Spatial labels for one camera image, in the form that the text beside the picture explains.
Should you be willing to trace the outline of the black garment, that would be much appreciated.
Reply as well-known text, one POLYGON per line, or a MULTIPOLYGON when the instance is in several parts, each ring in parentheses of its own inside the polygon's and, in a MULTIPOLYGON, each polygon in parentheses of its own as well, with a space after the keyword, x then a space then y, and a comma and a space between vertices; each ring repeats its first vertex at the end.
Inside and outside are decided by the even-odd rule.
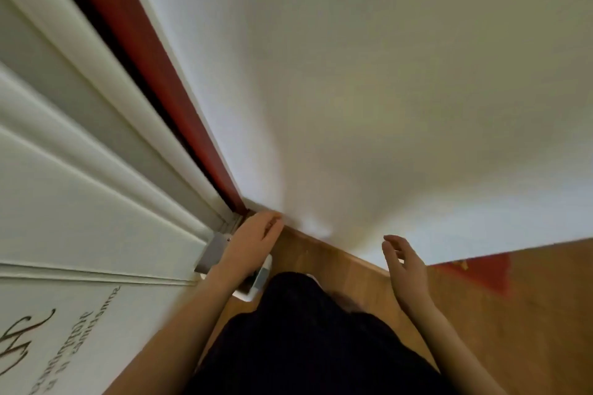
POLYGON ((220 331, 183 395, 457 395, 378 317, 282 272, 220 331))

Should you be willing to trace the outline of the person's right forearm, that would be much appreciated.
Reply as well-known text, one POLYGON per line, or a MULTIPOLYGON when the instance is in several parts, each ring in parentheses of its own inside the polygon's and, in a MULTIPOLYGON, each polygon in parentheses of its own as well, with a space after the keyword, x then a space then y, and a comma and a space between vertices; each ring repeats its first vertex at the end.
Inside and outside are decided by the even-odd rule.
POLYGON ((508 395, 431 300, 409 306, 406 314, 424 339, 440 373, 460 395, 508 395))

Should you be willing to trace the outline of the red door frame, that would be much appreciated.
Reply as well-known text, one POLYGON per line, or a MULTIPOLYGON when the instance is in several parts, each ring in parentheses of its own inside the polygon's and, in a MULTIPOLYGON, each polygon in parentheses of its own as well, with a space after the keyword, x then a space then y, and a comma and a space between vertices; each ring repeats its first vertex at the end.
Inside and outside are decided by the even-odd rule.
POLYGON ((245 206, 140 0, 74 0, 231 212, 245 206))

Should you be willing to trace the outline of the person's right hand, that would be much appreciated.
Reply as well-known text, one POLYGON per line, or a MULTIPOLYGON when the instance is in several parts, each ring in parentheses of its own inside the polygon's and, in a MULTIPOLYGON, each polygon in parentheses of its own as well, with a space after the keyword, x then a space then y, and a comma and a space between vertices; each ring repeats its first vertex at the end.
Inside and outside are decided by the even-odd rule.
POLYGON ((410 243, 398 235, 385 235, 383 242, 390 242, 398 250, 400 270, 389 276, 394 296, 412 320, 430 312, 435 307, 429 292, 427 268, 410 243))

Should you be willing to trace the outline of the grey metal plate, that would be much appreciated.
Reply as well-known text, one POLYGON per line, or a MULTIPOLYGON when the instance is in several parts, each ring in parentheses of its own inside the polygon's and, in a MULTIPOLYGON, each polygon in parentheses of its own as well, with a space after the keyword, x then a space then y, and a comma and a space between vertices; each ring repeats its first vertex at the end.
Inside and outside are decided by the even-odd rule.
POLYGON ((232 234, 229 233, 214 233, 199 257, 194 272, 207 275, 211 268, 220 262, 231 238, 232 234))

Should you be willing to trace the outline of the red floor mat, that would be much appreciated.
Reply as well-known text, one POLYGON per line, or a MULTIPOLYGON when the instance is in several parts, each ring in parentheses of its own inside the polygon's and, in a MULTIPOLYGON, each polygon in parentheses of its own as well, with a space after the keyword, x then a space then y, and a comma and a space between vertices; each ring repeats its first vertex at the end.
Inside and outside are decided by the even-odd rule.
POLYGON ((492 293, 506 296, 509 292, 511 253, 473 257, 433 264, 432 267, 451 272, 492 293))

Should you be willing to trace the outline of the white panelled door with lettering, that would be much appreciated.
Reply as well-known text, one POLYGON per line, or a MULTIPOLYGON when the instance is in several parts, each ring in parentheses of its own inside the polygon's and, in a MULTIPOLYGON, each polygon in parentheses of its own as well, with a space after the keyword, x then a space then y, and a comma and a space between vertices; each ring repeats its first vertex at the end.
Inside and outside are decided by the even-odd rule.
POLYGON ((0 0, 0 395, 101 395, 236 215, 72 0, 0 0))

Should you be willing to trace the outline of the person's left forearm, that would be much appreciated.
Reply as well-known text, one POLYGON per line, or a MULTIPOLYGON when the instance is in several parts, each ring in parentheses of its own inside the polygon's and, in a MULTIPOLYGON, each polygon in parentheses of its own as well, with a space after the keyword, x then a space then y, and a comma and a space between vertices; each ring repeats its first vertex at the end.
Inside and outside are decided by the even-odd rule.
POLYGON ((214 266, 103 395, 179 395, 226 303, 253 272, 214 266))

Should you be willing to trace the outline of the person's left hand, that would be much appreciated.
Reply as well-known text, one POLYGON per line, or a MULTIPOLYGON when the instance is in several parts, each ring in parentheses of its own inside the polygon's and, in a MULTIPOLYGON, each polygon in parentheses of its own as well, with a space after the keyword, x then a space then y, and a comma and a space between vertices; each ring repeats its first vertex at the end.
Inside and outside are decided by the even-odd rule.
POLYGON ((232 236, 220 262, 213 268, 232 289, 258 270, 277 240, 262 240, 255 213, 246 219, 232 236))

